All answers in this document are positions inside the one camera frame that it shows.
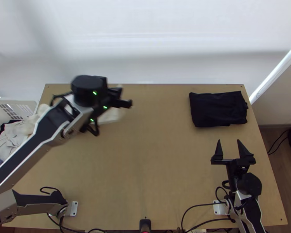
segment black cable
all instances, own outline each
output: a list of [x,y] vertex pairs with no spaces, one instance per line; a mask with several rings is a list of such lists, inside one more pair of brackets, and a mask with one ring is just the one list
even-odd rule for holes
[[40,192],[41,193],[46,193],[46,194],[49,194],[50,195],[50,193],[43,191],[43,189],[45,189],[45,188],[52,189],[52,190],[56,190],[56,191],[60,192],[57,188],[48,187],[48,186],[44,186],[44,187],[40,188]]
[[[51,189],[51,190],[56,190],[56,191],[60,192],[59,189],[54,188],[54,187],[49,187],[49,186],[44,186],[44,187],[40,188],[40,192],[41,192],[41,193],[46,193],[46,194],[49,194],[49,195],[50,195],[50,193],[48,193],[48,192],[46,192],[46,191],[43,191],[43,189],[45,189],[45,188],[46,188],[46,189]],[[73,229],[70,229],[70,228],[64,227],[64,226],[62,225],[62,224],[63,224],[63,221],[64,221],[64,216],[62,216],[62,217],[60,218],[59,223],[55,222],[55,221],[51,218],[51,216],[50,216],[48,213],[47,213],[47,216],[48,216],[48,218],[49,218],[49,219],[50,219],[54,224],[56,224],[57,226],[59,226],[59,230],[61,231],[61,233],[64,233],[63,229],[68,230],[68,231],[72,231],[72,232],[75,232],[75,233],[84,233],[84,232],[82,232],[82,231],[76,231],[76,230],[73,230]],[[88,233],[91,232],[91,231],[101,231],[101,232],[103,232],[103,233],[106,233],[106,231],[104,231],[104,230],[102,230],[102,229],[99,229],[99,228],[93,228],[93,229],[89,230]]]
[[232,230],[232,228],[228,228],[228,229],[225,229],[225,228],[219,228],[219,229],[216,229],[216,230],[214,230],[214,231],[210,231],[210,232],[216,232],[216,231],[218,231],[218,230],[225,230],[226,233],[229,233],[229,232]]
[[225,190],[224,188],[222,188],[221,186],[219,186],[219,187],[216,188],[216,192],[215,192],[215,193],[216,193],[216,198],[217,198],[218,202],[223,203],[223,204],[226,204],[225,202],[221,201],[221,200],[218,198],[218,194],[217,194],[217,192],[218,192],[219,189],[222,189],[222,190],[226,193],[226,195],[227,195],[226,190]]
[[183,230],[183,219],[184,219],[184,216],[186,215],[186,213],[187,213],[190,209],[195,208],[195,207],[199,207],[199,206],[217,205],[217,204],[221,204],[221,203],[208,203],[208,204],[193,205],[193,206],[191,206],[190,208],[188,208],[188,209],[184,212],[184,214],[183,214],[183,216],[182,216],[182,219],[181,219],[181,230],[182,230],[182,232],[184,232],[184,230]]
[[99,228],[93,228],[93,229],[89,230],[87,233],[90,233],[91,231],[101,231],[101,232],[104,232],[105,233],[104,230],[101,230]]
[[282,135],[284,135],[285,132],[289,131],[290,129],[285,130],[284,132],[282,132],[282,134],[274,141],[274,143],[272,144],[272,146],[270,147],[270,149],[268,150],[267,154],[270,153],[270,151],[272,150],[273,146],[275,145],[275,143],[281,138]]
[[286,140],[288,137],[285,137],[280,143],[279,143],[279,145],[277,146],[277,148],[272,152],[272,153],[270,153],[270,154],[268,154],[268,155],[271,155],[271,154],[274,154],[277,150],[278,150],[278,148],[280,147],[280,145],[284,142],[284,140]]
[[61,217],[61,219],[59,220],[59,230],[61,231],[61,233],[64,233],[64,231],[62,230],[62,223],[64,221],[64,216]]
[[204,225],[206,223],[211,223],[211,222],[215,222],[215,221],[222,221],[222,220],[230,220],[230,219],[229,218],[225,218],[225,219],[211,219],[211,220],[205,221],[205,222],[203,222],[201,224],[198,224],[196,226],[193,226],[190,230],[187,230],[185,233],[188,233],[188,232],[190,232],[190,231],[192,231],[192,230],[194,230],[194,229],[196,229],[196,228],[198,228],[198,227],[200,227],[200,226],[202,226],[202,225]]
[[[55,224],[55,225],[57,225],[58,227],[59,227],[59,229],[62,231],[62,229],[65,229],[65,230],[68,230],[68,231],[72,231],[72,232],[75,232],[75,233],[84,233],[84,232],[82,232],[82,231],[76,231],[76,230],[73,230],[73,229],[70,229],[70,228],[67,228],[67,227],[65,227],[65,226],[62,226],[61,224],[59,224],[59,223],[57,223],[57,222],[55,222],[52,218],[51,218],[51,216],[47,213],[47,217]],[[97,231],[101,231],[101,232],[103,232],[103,233],[106,233],[106,231],[104,231],[104,230],[102,230],[102,229],[99,229],[99,228],[94,228],[94,229],[91,229],[89,232],[91,232],[91,231],[94,231],[94,230],[97,230]]]

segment white cloth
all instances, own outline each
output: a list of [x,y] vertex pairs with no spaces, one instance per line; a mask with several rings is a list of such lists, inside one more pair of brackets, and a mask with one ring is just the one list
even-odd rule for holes
[[25,121],[6,124],[4,131],[0,134],[0,159],[6,160],[17,147],[24,141],[26,135],[23,134]]

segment wooden table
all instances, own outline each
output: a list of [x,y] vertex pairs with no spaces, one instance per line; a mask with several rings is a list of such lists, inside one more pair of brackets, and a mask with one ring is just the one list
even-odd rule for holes
[[[227,179],[225,166],[211,165],[218,139],[225,158],[239,157],[237,139],[254,153],[249,169],[263,184],[259,203],[264,226],[287,224],[258,125],[243,85],[124,85],[124,99],[134,107],[116,123],[101,125],[100,136],[80,134],[53,148],[34,166],[15,190],[39,194],[42,186],[61,190],[79,201],[76,217],[66,217],[74,229],[137,230],[145,216],[153,229],[176,229],[190,206],[215,200],[215,188]],[[69,84],[47,84],[40,103]],[[249,105],[244,125],[196,128],[191,119],[189,92],[219,93],[241,90]],[[194,208],[184,228],[217,218],[212,206]],[[19,216],[6,226],[57,228],[46,216]],[[236,227],[230,221],[203,228]]]

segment laundry basket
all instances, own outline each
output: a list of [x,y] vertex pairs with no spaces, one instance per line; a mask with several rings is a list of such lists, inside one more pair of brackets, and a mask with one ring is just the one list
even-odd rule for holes
[[11,100],[0,98],[0,125],[10,120],[23,120],[35,114],[36,101]]

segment wooden floor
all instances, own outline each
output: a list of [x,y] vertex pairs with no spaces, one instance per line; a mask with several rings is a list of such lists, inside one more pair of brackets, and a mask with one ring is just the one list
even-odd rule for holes
[[[286,129],[260,129],[267,150],[284,130]],[[286,140],[283,142],[277,152],[270,155],[269,159],[274,171],[289,224],[283,226],[266,227],[266,230],[269,233],[291,233],[291,148],[288,144],[288,141]],[[60,233],[60,231],[0,227],[0,233]]]

